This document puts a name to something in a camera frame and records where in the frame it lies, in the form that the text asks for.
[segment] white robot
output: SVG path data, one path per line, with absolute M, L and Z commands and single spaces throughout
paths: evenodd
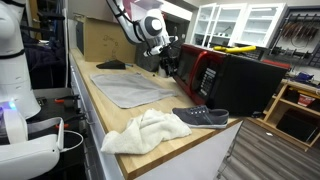
M 61 118 L 28 125 L 25 121 L 40 111 L 30 85 L 20 32 L 25 1 L 0 0 L 0 135 L 1 130 L 5 129 L 10 142 L 0 145 L 1 179 L 30 179 L 39 176 L 57 164 L 60 152 L 68 150 L 63 148 L 63 134 L 66 131 L 63 130 Z M 159 9 L 149 9 L 144 17 L 132 21 L 125 12 L 122 0 L 107 0 L 107 4 L 130 43 L 154 40 L 153 45 L 148 44 L 145 56 L 167 55 L 170 43 L 176 41 L 177 37 L 168 36 Z M 58 135 L 28 140 L 28 133 L 54 124 L 60 124 Z

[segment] gray sneaker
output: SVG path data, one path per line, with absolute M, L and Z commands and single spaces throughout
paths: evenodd
M 228 124 L 229 112 L 225 109 L 208 109 L 205 105 L 192 108 L 173 108 L 184 123 L 191 128 L 222 129 Z

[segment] white towel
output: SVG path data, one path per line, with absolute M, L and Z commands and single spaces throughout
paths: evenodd
M 144 114 L 130 119 L 121 134 L 116 131 L 107 133 L 101 151 L 108 154 L 145 154 L 161 141 L 189 134 L 190 128 L 177 115 L 149 109 Z
M 120 108 L 132 108 L 166 97 L 176 92 L 163 89 L 141 74 L 97 74 L 91 75 L 95 85 Z

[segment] white cabinet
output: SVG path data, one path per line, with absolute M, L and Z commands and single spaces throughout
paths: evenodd
M 237 32 L 237 37 L 232 39 L 231 45 L 268 48 L 285 10 L 285 3 L 249 5 L 241 23 L 243 26 Z
M 244 3 L 200 6 L 190 43 L 208 48 L 214 44 L 230 45 L 245 8 Z
M 205 45 L 205 39 L 208 38 L 212 16 L 216 8 L 216 3 L 203 5 L 199 7 L 197 19 L 191 35 L 191 44 Z

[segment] red microwave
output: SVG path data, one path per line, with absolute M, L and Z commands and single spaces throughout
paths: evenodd
M 262 113 L 287 69 L 243 56 L 183 44 L 174 80 L 195 104 L 231 115 Z

